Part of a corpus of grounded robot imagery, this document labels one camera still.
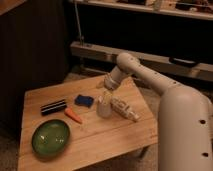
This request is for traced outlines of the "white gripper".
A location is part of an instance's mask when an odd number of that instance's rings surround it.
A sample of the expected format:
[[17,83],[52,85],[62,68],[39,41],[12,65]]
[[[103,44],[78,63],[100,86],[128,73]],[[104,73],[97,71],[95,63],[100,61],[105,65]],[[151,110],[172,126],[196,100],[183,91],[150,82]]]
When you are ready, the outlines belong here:
[[107,74],[104,78],[104,87],[108,90],[103,92],[102,95],[102,103],[108,104],[112,98],[112,92],[109,90],[116,90],[121,84],[121,76],[120,75],[113,75]]

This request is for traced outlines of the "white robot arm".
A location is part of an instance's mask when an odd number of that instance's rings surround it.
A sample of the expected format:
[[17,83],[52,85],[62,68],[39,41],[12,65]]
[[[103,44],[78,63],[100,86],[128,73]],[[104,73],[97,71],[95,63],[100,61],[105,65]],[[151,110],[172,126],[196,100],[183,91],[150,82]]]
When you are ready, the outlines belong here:
[[117,56],[104,86],[117,89],[135,75],[161,96],[158,110],[158,171],[213,171],[210,134],[212,103],[197,89],[140,64],[128,54]]

